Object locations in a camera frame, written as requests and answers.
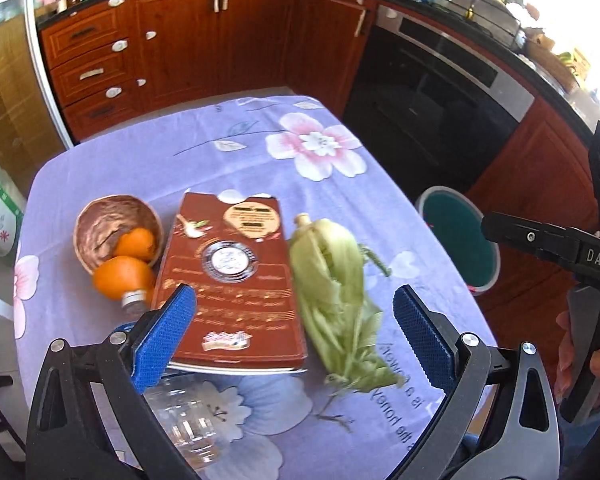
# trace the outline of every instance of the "teal bucket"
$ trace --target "teal bucket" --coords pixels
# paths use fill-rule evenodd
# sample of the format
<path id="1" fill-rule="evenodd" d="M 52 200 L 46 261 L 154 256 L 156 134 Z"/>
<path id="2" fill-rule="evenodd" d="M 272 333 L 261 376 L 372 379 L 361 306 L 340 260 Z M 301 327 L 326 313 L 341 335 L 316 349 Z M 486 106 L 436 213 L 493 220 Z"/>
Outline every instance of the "teal bucket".
<path id="1" fill-rule="evenodd" d="M 444 186 L 427 189 L 415 206 L 471 293 L 478 296 L 489 290 L 500 273 L 500 251 L 480 231 L 480 210 L 467 197 Z"/>

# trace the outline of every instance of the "brown bowl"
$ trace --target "brown bowl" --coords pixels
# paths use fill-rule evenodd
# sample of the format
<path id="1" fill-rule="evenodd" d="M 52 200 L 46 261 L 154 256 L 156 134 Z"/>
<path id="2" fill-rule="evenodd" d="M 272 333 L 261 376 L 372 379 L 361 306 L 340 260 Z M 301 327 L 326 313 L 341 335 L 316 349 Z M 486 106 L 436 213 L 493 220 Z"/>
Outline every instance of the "brown bowl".
<path id="1" fill-rule="evenodd" d="M 164 232 L 157 213 L 150 205 L 131 195 L 109 195 L 89 202 L 75 221 L 74 250 L 84 269 L 93 274 L 111 259 L 118 239 L 136 227 L 154 234 L 157 251 L 149 263 L 162 253 Z"/>

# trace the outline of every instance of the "metal screw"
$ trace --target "metal screw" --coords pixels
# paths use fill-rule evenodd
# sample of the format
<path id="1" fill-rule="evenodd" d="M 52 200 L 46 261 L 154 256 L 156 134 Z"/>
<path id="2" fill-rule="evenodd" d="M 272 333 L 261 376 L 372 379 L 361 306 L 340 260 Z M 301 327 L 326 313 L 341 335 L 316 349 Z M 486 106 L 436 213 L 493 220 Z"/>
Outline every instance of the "metal screw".
<path id="1" fill-rule="evenodd" d="M 533 355 L 536 353 L 536 347 L 529 342 L 522 343 L 522 351 L 525 354 Z"/>
<path id="2" fill-rule="evenodd" d="M 477 335 L 468 332 L 462 336 L 462 342 L 467 346 L 478 346 L 480 340 Z"/>
<path id="3" fill-rule="evenodd" d="M 109 336 L 109 342 L 112 345 L 122 345 L 126 341 L 126 334 L 124 332 L 114 332 Z"/>
<path id="4" fill-rule="evenodd" d="M 49 348 L 51 348 L 52 352 L 59 352 L 64 348 L 64 341 L 62 341 L 62 339 L 56 339 L 55 341 L 51 342 L 51 346 Z"/>

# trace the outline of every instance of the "table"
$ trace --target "table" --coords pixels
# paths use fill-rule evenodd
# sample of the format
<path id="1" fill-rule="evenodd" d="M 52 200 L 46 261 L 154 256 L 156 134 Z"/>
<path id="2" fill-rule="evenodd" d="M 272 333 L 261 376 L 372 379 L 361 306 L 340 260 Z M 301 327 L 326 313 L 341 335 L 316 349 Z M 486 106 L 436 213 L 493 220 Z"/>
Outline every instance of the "table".
<path id="1" fill-rule="evenodd" d="M 102 341 L 123 321 L 120 306 L 91 286 L 75 257 L 74 222 L 85 204 L 109 194 L 149 202 L 168 232 L 185 190 L 228 202 L 266 193 L 280 200 L 289 237 L 296 214 L 346 226 L 393 269 L 367 264 L 365 283 L 385 311 L 378 351 L 406 384 L 337 397 L 311 353 L 298 376 L 205 376 L 214 418 L 230 440 L 209 480 L 384 479 L 416 442 L 443 399 L 429 385 L 392 316 L 392 297 L 409 283 L 459 332 L 494 338 L 444 249 L 400 189 L 360 142 L 317 101 L 303 96 L 241 98 L 135 124 L 49 161 L 29 197 L 16 265 L 14 325 L 30 404 L 49 343 Z M 102 391 L 98 404 L 116 450 L 134 462 Z"/>

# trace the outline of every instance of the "hand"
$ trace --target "hand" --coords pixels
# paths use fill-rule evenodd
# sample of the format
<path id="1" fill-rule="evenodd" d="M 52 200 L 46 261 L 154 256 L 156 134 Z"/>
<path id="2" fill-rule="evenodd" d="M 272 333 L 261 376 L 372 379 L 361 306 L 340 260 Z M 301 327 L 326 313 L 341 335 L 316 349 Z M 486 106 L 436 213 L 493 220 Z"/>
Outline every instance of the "hand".
<path id="1" fill-rule="evenodd" d="M 561 312 L 555 319 L 555 322 L 560 326 L 561 329 L 566 330 L 564 337 L 558 348 L 558 371 L 555 379 L 555 401 L 560 404 L 562 397 L 565 392 L 571 387 L 573 377 L 571 374 L 571 364 L 573 363 L 573 357 L 575 355 L 575 349 L 573 347 L 573 341 L 571 341 L 571 320 L 569 318 L 568 311 Z M 600 350 L 594 352 L 591 357 L 589 368 L 592 373 L 600 378 Z M 600 396 L 596 401 L 594 408 L 600 406 Z"/>

